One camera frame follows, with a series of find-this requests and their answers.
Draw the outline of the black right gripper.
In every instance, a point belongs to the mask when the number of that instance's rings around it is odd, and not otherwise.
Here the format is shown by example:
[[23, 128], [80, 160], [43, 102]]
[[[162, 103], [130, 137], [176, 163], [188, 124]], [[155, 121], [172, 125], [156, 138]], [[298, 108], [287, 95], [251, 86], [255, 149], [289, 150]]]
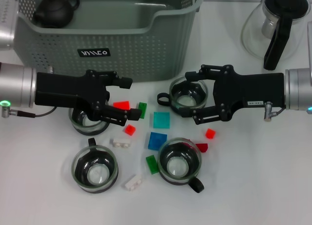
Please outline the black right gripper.
[[265, 108], [265, 119], [285, 109], [285, 81], [282, 73], [240, 75], [233, 66], [201, 65], [198, 72], [186, 72], [189, 82], [213, 80], [215, 106], [181, 108], [181, 117], [193, 118], [196, 125], [228, 122], [243, 108]]

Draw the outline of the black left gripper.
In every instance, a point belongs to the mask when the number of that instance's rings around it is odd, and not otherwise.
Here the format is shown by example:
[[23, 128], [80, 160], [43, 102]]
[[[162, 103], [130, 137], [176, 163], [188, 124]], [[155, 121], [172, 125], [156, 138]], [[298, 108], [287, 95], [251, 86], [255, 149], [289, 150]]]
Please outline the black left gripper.
[[105, 86], [130, 89], [133, 79], [120, 77], [116, 71], [87, 70], [83, 76], [37, 73], [35, 104], [75, 108], [93, 120], [124, 126], [128, 120], [138, 121], [142, 111], [119, 109], [107, 105], [110, 95]]

